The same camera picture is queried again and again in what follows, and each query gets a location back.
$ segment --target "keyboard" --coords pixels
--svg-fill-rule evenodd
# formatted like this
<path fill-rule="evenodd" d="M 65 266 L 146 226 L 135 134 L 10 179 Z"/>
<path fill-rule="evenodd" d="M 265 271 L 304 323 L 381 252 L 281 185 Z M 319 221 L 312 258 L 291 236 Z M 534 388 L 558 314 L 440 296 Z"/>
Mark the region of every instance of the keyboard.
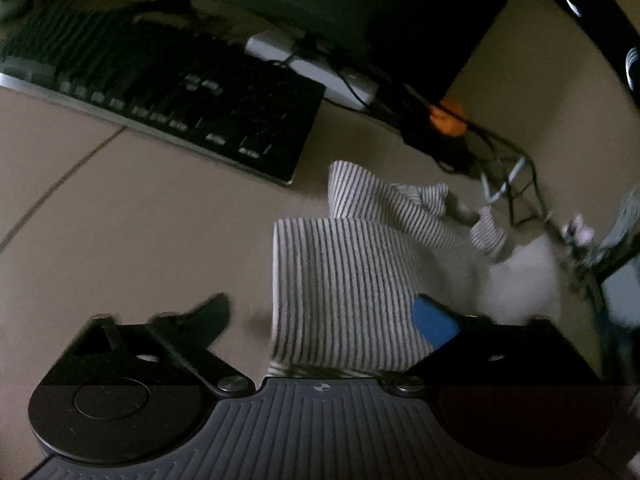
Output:
<path fill-rule="evenodd" d="M 4 86 L 290 184 L 324 86 L 133 9 L 34 13 L 0 50 Z"/>

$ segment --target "gray ribbed surface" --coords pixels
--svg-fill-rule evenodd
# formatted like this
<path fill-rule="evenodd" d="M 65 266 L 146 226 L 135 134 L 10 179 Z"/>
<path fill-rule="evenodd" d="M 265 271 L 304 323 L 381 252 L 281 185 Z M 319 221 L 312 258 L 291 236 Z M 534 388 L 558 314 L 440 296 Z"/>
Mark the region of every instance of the gray ribbed surface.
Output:
<path fill-rule="evenodd" d="M 375 380 L 269 379 L 248 399 L 224 400 L 190 442 L 162 458 L 94 468 L 60 458 L 31 480 L 609 479 L 590 460 L 542 470 L 505 466 L 455 443 L 427 405 Z"/>

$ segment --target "orange ball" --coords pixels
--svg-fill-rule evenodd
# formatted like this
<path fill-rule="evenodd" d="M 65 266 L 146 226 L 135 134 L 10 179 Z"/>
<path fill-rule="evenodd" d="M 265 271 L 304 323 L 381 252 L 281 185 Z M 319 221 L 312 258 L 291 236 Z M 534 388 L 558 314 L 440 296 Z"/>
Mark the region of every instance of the orange ball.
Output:
<path fill-rule="evenodd" d="M 455 113 L 463 119 L 467 118 L 465 109 L 460 103 L 449 101 L 447 98 L 444 98 L 440 101 L 440 106 Z M 463 121 L 460 121 L 454 116 L 447 114 L 446 111 L 435 106 L 431 106 L 429 118 L 431 120 L 431 124 L 433 124 L 441 134 L 446 135 L 447 137 L 461 137 L 466 132 L 466 124 L 463 123 Z"/>

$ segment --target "striped cloth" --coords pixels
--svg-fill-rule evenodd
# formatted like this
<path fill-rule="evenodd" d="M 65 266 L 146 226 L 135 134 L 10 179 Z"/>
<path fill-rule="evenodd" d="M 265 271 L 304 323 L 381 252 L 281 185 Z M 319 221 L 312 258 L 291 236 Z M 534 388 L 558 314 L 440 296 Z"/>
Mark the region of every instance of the striped cloth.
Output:
<path fill-rule="evenodd" d="M 330 218 L 275 225 L 269 374 L 405 370 L 432 351 L 412 323 L 416 295 L 464 310 L 506 233 L 446 184 L 386 184 L 349 162 L 332 164 L 328 201 Z"/>

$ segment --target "silver screw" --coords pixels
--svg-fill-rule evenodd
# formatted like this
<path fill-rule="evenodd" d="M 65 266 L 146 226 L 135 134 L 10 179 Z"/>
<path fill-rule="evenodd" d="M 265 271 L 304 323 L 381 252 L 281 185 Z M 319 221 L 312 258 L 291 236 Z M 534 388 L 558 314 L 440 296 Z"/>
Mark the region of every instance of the silver screw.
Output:
<path fill-rule="evenodd" d="M 238 393 L 249 386 L 249 379 L 242 375 L 224 377 L 218 381 L 218 387 L 224 392 Z"/>
<path fill-rule="evenodd" d="M 424 381 L 415 375 L 400 376 L 394 379 L 394 386 L 405 394 L 414 394 L 424 388 Z"/>

